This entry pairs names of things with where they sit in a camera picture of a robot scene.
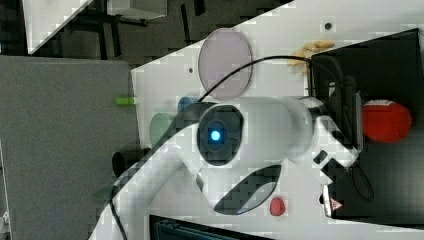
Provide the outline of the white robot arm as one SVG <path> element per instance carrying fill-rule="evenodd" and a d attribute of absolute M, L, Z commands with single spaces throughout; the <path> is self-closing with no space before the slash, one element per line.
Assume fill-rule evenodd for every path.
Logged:
<path fill-rule="evenodd" d="M 315 97 L 198 101 L 178 113 L 157 144 L 117 178 L 87 240 L 142 240 L 148 206 L 180 166 L 213 211 L 241 215 L 275 191 L 283 161 L 329 185 L 359 154 Z"/>

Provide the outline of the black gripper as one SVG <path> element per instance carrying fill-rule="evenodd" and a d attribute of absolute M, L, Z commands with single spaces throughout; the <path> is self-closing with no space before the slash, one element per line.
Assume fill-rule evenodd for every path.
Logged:
<path fill-rule="evenodd" d="M 361 127 L 361 93 L 357 90 L 353 76 L 346 76 L 341 88 L 335 82 L 328 84 L 328 110 L 337 127 L 344 135 L 343 144 L 347 148 L 363 148 Z"/>

